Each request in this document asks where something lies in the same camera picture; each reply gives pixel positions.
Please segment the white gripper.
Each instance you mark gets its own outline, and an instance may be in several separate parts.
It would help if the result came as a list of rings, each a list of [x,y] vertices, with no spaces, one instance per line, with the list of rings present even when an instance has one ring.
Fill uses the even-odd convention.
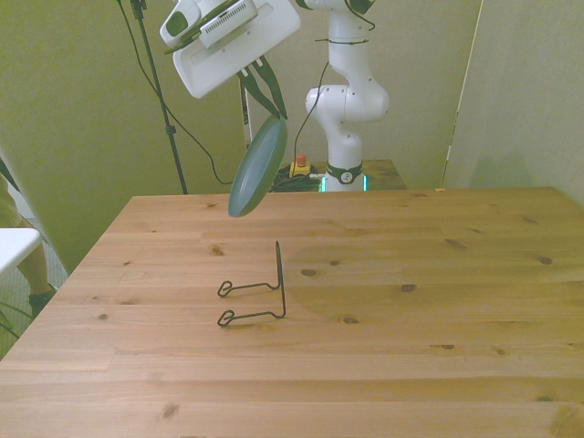
[[[238,72],[256,102],[286,119],[276,74],[262,56],[299,27],[288,1],[178,1],[172,10],[172,60],[193,97],[204,97]],[[247,68],[256,60],[274,103]]]

